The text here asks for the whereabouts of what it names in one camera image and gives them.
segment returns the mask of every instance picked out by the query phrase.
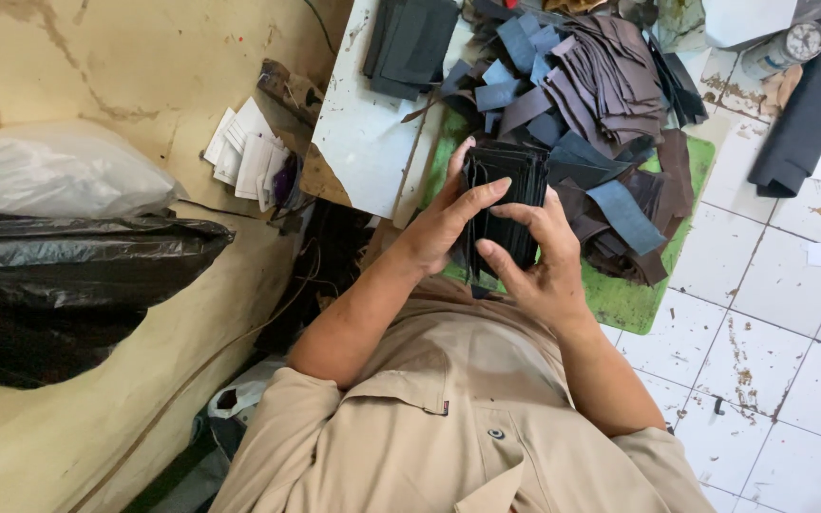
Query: person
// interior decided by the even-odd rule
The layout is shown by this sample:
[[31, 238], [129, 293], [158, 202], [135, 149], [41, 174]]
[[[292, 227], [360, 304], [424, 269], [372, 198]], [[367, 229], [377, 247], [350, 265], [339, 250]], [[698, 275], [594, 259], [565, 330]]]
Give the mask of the person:
[[433, 276], [509, 179], [459, 196], [465, 141], [432, 204], [294, 344], [212, 512], [711, 513], [679, 440], [587, 308], [552, 189], [502, 204], [539, 262], [477, 251], [512, 301]]

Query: black plastic bag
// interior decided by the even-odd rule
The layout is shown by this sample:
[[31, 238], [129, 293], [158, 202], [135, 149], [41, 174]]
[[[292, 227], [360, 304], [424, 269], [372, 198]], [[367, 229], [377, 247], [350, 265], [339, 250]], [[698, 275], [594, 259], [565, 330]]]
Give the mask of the black plastic bag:
[[35, 388], [97, 366], [233, 240], [198, 219], [0, 215], [0, 384]]

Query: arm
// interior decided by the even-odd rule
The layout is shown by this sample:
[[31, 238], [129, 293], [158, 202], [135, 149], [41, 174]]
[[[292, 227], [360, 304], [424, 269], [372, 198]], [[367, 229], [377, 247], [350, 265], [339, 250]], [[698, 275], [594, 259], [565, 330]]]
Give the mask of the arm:
[[496, 216], [527, 226], [540, 244], [540, 262], [522, 271], [495, 242], [477, 250], [528, 314], [556, 336], [565, 377], [578, 411], [607, 437], [665, 430], [664, 418], [629, 362], [600, 331], [581, 282], [581, 246], [565, 220], [559, 196], [547, 188], [544, 207], [503, 204]]
[[445, 185], [430, 206], [306, 328], [290, 353], [290, 367], [334, 380], [342, 390], [353, 384], [413, 288], [425, 276], [442, 271], [464, 225], [509, 188], [510, 180], [497, 180], [459, 197], [464, 154], [471, 146], [473, 138], [468, 138], [451, 156]]

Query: fingernail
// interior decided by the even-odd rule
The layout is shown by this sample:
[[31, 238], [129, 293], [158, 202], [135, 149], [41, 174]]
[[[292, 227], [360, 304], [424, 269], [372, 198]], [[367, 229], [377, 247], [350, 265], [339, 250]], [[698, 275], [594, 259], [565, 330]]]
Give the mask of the fingernail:
[[477, 249], [480, 250], [480, 254], [484, 257], [488, 257], [493, 252], [493, 245], [486, 242], [486, 239], [480, 239], [477, 241]]
[[509, 185], [512, 185], [512, 178], [506, 177], [490, 183], [490, 190], [494, 194], [505, 194], [509, 190]]

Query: beige shirt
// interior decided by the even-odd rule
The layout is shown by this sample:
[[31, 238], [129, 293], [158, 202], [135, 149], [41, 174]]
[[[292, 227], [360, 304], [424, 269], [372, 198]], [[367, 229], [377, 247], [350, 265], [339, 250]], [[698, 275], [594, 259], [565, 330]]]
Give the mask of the beige shirt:
[[713, 513], [676, 438], [604, 437], [542, 326], [466, 302], [411, 299], [347, 393], [278, 370], [211, 511]]

